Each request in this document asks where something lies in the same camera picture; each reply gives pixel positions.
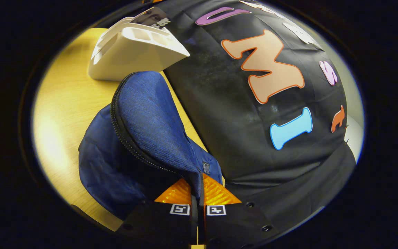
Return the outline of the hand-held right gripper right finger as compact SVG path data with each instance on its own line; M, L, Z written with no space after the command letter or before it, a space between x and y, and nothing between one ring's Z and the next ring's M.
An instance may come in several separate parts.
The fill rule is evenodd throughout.
M255 202L242 202L212 177L204 183L204 248L255 249L279 231Z

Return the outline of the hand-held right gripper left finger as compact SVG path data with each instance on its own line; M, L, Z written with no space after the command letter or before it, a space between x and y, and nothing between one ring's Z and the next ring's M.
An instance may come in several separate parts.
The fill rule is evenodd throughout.
M198 242L198 211L192 187L181 178L136 205L116 233L137 249L190 249Z

